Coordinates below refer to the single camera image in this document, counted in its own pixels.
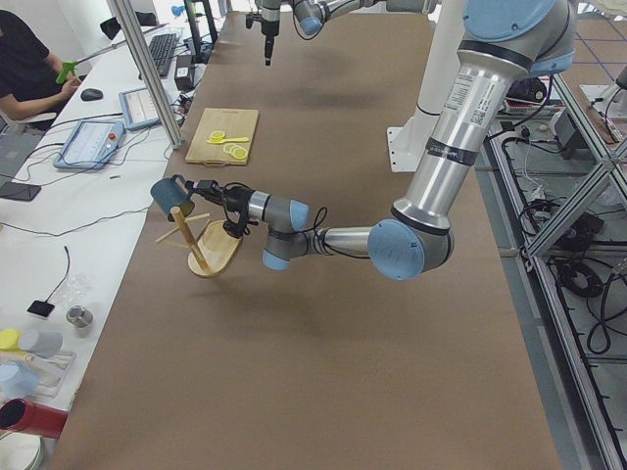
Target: label sticker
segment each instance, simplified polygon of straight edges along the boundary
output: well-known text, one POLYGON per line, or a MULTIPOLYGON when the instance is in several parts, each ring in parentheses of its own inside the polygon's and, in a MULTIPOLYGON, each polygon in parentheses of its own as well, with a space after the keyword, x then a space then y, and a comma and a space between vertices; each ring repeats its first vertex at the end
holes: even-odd
POLYGON ((435 157, 442 157, 458 164, 473 166, 475 160, 477 160, 477 153, 470 152, 469 150, 459 149, 457 147, 450 147, 447 144, 429 138, 426 145, 427 153, 435 157))
POLYGON ((506 87, 498 81, 460 73, 444 109, 461 117, 463 122, 487 128, 505 92, 506 87))

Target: red cup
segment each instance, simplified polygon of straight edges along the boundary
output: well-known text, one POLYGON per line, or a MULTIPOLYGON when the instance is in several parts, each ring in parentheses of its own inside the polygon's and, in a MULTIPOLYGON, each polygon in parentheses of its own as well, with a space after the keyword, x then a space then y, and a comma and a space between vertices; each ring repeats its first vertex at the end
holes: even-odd
POLYGON ((25 399, 10 399, 0 408, 0 429, 59 439, 68 413, 25 399))

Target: black shirt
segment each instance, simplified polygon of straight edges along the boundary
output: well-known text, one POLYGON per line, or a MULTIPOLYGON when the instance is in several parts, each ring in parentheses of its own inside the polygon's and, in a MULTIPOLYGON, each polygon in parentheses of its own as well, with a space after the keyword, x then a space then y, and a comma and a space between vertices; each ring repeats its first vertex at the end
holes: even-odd
POLYGON ((57 73, 44 62, 50 51, 26 23, 0 10, 0 29, 0 98, 13 94, 28 101, 59 93, 57 73))

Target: green object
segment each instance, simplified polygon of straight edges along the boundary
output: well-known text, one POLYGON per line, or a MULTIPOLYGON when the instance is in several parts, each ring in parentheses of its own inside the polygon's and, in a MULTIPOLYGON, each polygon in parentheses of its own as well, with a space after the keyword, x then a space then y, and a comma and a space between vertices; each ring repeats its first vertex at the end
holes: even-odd
POLYGON ((57 75, 57 79, 55 80, 58 85, 62 85, 66 82, 66 78, 68 77, 68 73, 76 75, 74 72, 74 68, 78 65, 78 62, 63 62, 63 67, 61 71, 57 75))

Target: person's arm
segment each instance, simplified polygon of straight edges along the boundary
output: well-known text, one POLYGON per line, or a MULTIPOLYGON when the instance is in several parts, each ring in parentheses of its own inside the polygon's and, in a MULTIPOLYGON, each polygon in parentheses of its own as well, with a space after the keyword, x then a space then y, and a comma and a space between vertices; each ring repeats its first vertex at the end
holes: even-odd
POLYGON ((59 58, 59 56, 53 54, 52 52, 48 54, 48 57, 46 57, 43 62, 45 62, 48 67, 56 73, 61 72, 61 68, 63 67, 63 61, 59 58))
POLYGON ((30 118, 68 101, 79 85, 80 81, 77 78, 73 81, 66 81, 59 93, 38 100, 18 101, 13 94, 5 95, 0 98, 0 110, 11 119, 30 118))
MULTIPOLYGON (((50 69, 52 69, 56 73, 61 73, 61 69, 63 68, 63 61, 56 54, 53 54, 51 52, 43 60, 43 62, 45 62, 48 65, 48 67, 50 67, 50 69)), ((68 73, 68 75, 66 76, 66 81, 72 81, 73 79, 78 80, 78 83, 80 83, 80 80, 77 77, 75 77, 71 73, 68 73)))

